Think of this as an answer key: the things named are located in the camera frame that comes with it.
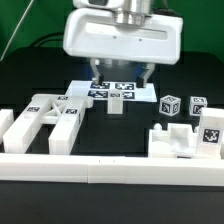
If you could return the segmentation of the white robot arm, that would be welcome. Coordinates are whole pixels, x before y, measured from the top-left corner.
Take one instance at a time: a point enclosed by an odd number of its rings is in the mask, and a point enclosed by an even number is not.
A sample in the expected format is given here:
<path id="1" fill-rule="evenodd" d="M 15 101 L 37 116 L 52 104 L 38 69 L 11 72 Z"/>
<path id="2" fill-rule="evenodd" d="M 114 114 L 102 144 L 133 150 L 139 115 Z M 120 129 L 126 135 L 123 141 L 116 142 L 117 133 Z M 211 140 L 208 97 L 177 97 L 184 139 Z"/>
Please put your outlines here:
<path id="1" fill-rule="evenodd" d="M 141 62 L 146 82 L 157 64 L 174 64 L 180 58 L 183 19 L 154 14 L 152 0 L 108 0 L 104 5 L 73 0 L 76 9 L 68 16 L 63 49 L 70 56 L 87 57 L 92 81 L 103 82 L 98 59 Z"/>

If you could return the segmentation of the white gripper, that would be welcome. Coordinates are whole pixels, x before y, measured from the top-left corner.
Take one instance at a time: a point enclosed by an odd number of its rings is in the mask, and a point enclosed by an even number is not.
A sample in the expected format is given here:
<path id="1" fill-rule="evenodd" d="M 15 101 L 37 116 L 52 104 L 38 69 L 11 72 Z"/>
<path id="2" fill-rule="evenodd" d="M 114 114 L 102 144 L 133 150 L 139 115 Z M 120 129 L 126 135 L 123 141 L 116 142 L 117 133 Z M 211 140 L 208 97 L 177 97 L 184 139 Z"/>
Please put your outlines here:
<path id="1" fill-rule="evenodd" d="M 147 63 L 136 79 L 145 88 L 155 64 L 175 64 L 180 57 L 183 19 L 153 14 L 142 27 L 116 24 L 109 10 L 80 8 L 66 22 L 63 49 L 70 56 L 88 57 L 92 81 L 101 85 L 99 60 L 115 59 Z"/>

